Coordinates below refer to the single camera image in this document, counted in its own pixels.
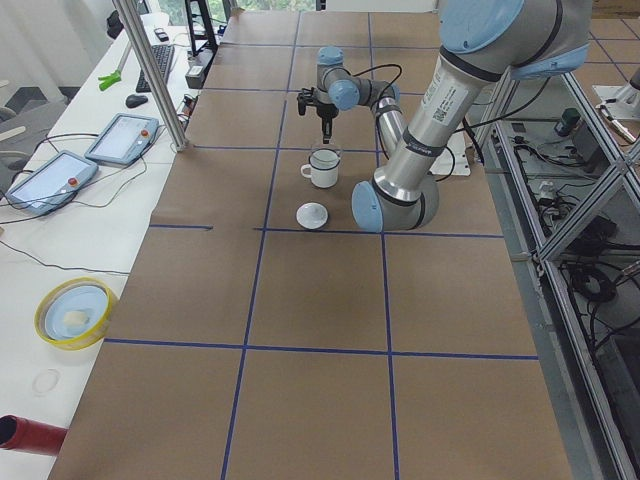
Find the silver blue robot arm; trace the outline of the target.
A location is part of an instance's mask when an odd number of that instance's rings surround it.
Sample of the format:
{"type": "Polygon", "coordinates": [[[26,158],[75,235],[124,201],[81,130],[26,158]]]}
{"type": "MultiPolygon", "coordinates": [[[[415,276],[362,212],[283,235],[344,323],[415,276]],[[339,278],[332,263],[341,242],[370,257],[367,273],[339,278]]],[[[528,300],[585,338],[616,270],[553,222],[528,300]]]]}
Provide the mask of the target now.
{"type": "Polygon", "coordinates": [[[591,18],[589,1],[446,2],[439,12],[436,69],[410,121],[391,84],[358,78],[344,67],[340,49],[320,49],[317,83],[299,93],[299,111],[316,108],[329,142],[338,112],[365,106],[389,156],[370,180],[354,187],[351,208],[358,226],[379,233],[430,222],[439,205],[431,166],[481,90],[505,73],[522,80],[577,69],[587,58],[591,18]]]}

